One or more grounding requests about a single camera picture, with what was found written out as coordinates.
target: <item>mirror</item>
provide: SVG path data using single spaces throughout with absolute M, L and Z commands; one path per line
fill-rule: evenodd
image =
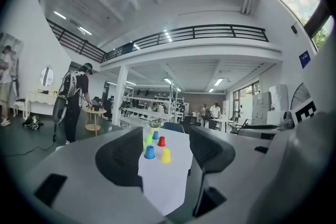
M 54 78 L 54 72 L 50 67 L 45 67 L 40 75 L 40 82 L 43 86 L 49 86 Z

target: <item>balcony railing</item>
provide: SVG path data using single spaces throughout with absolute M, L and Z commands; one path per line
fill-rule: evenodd
M 105 51 L 89 43 L 87 40 L 84 40 L 74 35 L 68 30 L 65 30 L 64 28 L 53 23 L 52 21 L 48 19 L 47 21 L 52 32 L 55 34 L 56 38 L 62 46 L 99 63 L 102 63 L 105 60 L 107 54 Z
M 228 24 L 197 25 L 171 29 L 137 39 L 107 53 L 105 61 L 165 43 L 199 38 L 247 38 L 268 42 L 265 29 L 259 27 Z

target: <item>yellow cup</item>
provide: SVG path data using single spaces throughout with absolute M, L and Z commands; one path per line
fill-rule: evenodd
M 170 163 L 171 158 L 170 158 L 170 149 L 169 148 L 164 148 L 163 149 L 160 161 L 162 161 L 163 163 Z

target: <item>sneakers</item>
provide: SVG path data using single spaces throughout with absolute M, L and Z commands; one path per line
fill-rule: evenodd
M 7 126 L 7 125 L 10 125 L 10 120 L 9 119 L 4 119 L 1 123 L 1 126 Z

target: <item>white vanity table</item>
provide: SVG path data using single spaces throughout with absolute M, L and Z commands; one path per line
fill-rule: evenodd
M 49 105 L 54 105 L 56 98 L 57 98 L 57 94 L 53 94 L 52 92 L 49 92 L 49 94 L 43 94 L 40 92 L 27 92 L 25 120 L 30 115 L 30 103 L 31 102 L 47 103 Z

